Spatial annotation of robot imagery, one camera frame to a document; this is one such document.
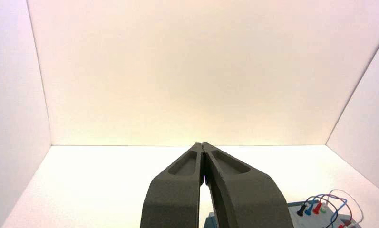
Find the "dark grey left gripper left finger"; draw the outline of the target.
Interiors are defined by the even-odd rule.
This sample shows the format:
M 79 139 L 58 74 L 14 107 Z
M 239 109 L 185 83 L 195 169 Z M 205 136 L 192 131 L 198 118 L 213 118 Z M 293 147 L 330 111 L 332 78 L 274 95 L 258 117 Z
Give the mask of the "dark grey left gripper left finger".
M 199 226 L 200 187 L 204 182 L 203 146 L 195 143 L 150 183 L 141 214 L 142 228 Z

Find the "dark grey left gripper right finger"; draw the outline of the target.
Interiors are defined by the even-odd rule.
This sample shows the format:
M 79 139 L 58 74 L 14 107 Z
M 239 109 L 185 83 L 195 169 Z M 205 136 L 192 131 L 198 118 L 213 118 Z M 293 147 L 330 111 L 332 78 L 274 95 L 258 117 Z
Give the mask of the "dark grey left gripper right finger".
M 220 228 L 292 228 L 286 199 L 266 173 L 205 142 L 204 176 Z

